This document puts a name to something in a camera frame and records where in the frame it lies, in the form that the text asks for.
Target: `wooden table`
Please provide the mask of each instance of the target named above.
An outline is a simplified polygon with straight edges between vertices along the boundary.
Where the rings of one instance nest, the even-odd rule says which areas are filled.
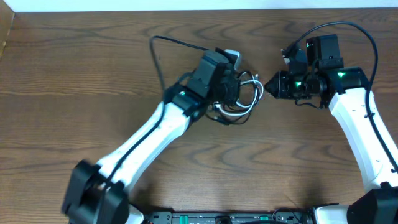
[[[396,9],[84,12],[17,14],[0,61],[0,222],[65,223],[70,171],[121,145],[152,114],[160,88],[148,40],[168,35],[240,51],[261,80],[286,69],[280,49],[317,24],[353,21],[379,47],[373,91],[398,140]],[[345,65],[371,72],[362,33],[338,34]],[[201,52],[158,41],[167,84]],[[153,162],[131,201],[143,210],[260,211],[350,204],[364,193],[353,153],[328,110],[265,97],[243,126],[205,118]]]

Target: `green led light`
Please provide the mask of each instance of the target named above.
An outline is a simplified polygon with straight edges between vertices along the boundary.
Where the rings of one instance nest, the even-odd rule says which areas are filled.
[[[343,77],[343,75],[345,75],[345,73],[344,72],[338,72],[337,75],[341,78],[341,77]]]
[[[180,224],[188,224],[188,215],[180,216]]]

